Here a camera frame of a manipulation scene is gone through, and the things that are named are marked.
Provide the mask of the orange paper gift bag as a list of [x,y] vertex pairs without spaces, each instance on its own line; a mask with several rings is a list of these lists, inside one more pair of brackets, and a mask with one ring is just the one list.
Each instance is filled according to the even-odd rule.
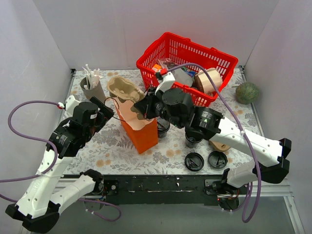
[[118,119],[126,131],[128,137],[139,154],[149,150],[158,144],[157,121],[156,119],[139,119],[137,112],[131,108],[134,103],[131,100],[121,102],[118,97],[107,97],[111,99],[117,111]]

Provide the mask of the black paper coffee cup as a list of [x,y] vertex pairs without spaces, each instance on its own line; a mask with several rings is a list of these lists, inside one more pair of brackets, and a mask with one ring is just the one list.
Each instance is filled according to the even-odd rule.
[[200,138],[200,137],[193,137],[193,136],[191,136],[188,133],[185,134],[185,138],[186,138],[185,144],[189,148],[196,147],[202,141],[202,138]]

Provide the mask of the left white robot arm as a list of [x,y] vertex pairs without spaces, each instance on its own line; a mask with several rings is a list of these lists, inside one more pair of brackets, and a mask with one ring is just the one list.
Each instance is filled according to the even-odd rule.
[[114,116],[96,97],[80,102],[69,96],[65,103],[54,103],[71,117],[63,120],[48,140],[46,149],[31,184],[24,195],[8,205],[5,212],[22,222],[30,232],[45,234],[57,223],[61,213],[86,194],[98,195],[104,188],[103,175],[93,169],[80,173],[79,178],[64,189],[54,192],[57,183],[78,151]]

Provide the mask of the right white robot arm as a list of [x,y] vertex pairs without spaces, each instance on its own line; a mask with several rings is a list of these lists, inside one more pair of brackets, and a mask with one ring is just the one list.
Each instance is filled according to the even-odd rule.
[[248,130],[240,130],[236,124],[220,112],[209,107],[195,106],[191,96],[178,88],[165,92],[149,89],[147,95],[134,104],[145,119],[160,117],[175,127],[198,139],[224,143],[251,157],[250,161],[234,169],[226,169],[222,180],[214,190],[233,193],[243,185],[261,180],[279,184],[289,173],[290,162],[286,159],[292,142],[283,138],[271,140]]

